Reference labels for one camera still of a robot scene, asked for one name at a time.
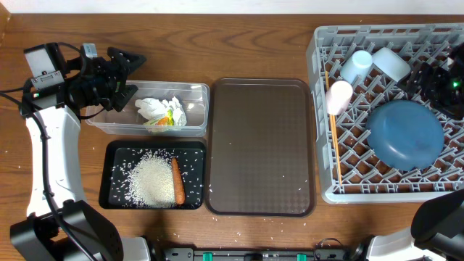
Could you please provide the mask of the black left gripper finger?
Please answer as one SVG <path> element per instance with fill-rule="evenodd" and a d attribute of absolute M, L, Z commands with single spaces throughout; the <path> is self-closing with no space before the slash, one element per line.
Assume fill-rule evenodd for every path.
<path fill-rule="evenodd" d="M 108 78 L 127 78 L 146 62 L 146 57 L 142 54 L 130 53 L 115 47 L 109 47 L 107 55 L 110 57 Z"/>
<path fill-rule="evenodd" d="M 119 87 L 110 99 L 113 110 L 121 112 L 137 90 L 138 87 L 136 85 L 124 85 Z"/>

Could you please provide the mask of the white tissue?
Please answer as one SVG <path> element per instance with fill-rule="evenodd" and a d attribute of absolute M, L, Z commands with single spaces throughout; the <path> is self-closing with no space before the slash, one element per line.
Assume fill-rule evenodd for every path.
<path fill-rule="evenodd" d="M 161 120 L 164 117 L 172 117 L 172 109 L 167 100 L 160 101 L 154 98 L 137 99 L 135 106 L 138 113 L 147 120 Z"/>

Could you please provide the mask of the light blue rice bowl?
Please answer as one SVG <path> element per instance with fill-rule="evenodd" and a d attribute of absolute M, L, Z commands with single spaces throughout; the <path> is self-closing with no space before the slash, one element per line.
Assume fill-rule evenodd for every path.
<path fill-rule="evenodd" d="M 398 54 L 386 47 L 378 50 L 372 56 L 373 64 L 385 75 L 396 82 L 406 77 L 411 72 L 411 67 Z"/>

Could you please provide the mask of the green food wrapper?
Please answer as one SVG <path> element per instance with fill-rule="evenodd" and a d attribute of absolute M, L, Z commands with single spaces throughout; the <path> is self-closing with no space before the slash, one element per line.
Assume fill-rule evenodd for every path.
<path fill-rule="evenodd" d="M 161 120 L 147 120 L 144 123 L 144 127 L 150 133 L 161 133 L 171 131 L 174 127 L 179 128 L 186 126 L 186 113 L 181 102 L 176 97 L 167 101 L 172 109 L 172 117 L 170 119 L 164 117 Z"/>

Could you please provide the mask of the dark blue plate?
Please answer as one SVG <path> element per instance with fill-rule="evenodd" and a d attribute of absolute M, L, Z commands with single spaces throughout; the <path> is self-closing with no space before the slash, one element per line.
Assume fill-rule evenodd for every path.
<path fill-rule="evenodd" d="M 395 100 L 367 119 L 368 145 L 382 162 L 398 170 L 424 169 L 444 148 L 444 131 L 435 114 L 408 100 Z"/>

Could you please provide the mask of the light blue plastic cup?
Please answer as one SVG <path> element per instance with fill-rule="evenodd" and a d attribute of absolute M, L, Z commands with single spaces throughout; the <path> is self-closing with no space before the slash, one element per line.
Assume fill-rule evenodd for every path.
<path fill-rule="evenodd" d="M 340 76 L 351 84 L 359 78 L 364 81 L 373 65 L 372 55 L 364 50 L 356 51 L 340 69 Z"/>

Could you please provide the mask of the pink plastic cup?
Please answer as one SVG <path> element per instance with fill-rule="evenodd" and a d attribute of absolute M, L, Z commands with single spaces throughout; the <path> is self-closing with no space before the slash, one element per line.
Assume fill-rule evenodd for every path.
<path fill-rule="evenodd" d="M 349 106 L 353 87 L 344 80 L 336 81 L 326 92 L 326 109 L 330 115 L 340 115 Z"/>

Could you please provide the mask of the orange carrot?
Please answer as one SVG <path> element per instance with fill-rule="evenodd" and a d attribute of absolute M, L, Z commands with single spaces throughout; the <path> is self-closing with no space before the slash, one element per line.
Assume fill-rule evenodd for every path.
<path fill-rule="evenodd" d="M 175 203 L 177 205 L 182 205 L 185 203 L 186 195 L 183 187 L 183 180 L 180 172 L 180 168 L 178 166 L 178 161 L 174 157 L 171 159 L 172 165 L 172 175 L 173 175 L 173 185 L 174 185 L 174 193 L 175 193 Z"/>

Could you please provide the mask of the wooden chopstick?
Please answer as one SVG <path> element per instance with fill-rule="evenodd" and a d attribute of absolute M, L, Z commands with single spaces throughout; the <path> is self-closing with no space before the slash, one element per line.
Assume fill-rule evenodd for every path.
<path fill-rule="evenodd" d="M 325 71 L 326 92 L 330 90 L 329 73 Z"/>
<path fill-rule="evenodd" d="M 333 147 L 334 147 L 335 157 L 336 157 L 336 171 L 338 175 L 338 182 L 341 185 L 342 174 L 341 174 L 341 163 L 340 163 L 340 157 L 339 157 L 339 142 L 338 142 L 338 136 L 337 136 L 337 131 L 336 131 L 336 118 L 334 115 L 330 115 L 329 120 L 331 124 Z"/>

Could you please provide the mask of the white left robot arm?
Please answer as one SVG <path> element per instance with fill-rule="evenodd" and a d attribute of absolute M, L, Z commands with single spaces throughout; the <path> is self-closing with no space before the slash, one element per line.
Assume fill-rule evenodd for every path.
<path fill-rule="evenodd" d="M 65 59 L 61 43 L 26 49 L 32 75 L 18 101 L 33 148 L 33 187 L 26 219 L 10 228 L 26 260 L 151 260 L 142 237 L 123 238 L 86 201 L 78 157 L 82 108 L 121 111 L 137 92 L 128 76 L 145 57 L 115 47 L 100 57 L 92 43 Z"/>

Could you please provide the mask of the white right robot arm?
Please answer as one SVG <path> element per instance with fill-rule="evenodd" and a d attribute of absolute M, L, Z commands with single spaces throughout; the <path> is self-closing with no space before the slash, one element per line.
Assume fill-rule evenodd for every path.
<path fill-rule="evenodd" d="M 399 88 L 408 94 L 419 92 L 431 107 L 453 120 L 463 118 L 463 46 L 456 46 L 448 55 L 448 69 L 433 67 L 426 62 L 416 65 L 403 77 Z M 418 141 L 398 148 L 415 130 L 431 130 L 432 124 L 412 124 L 412 115 L 404 116 L 385 126 L 384 110 L 378 109 L 368 121 L 384 130 L 384 153 L 391 159 L 398 156 L 411 160 L 420 156 Z M 463 191 L 424 202 L 416 212 L 412 225 L 388 236 L 374 236 L 360 244 L 352 260 L 462 260 L 463 259 Z"/>

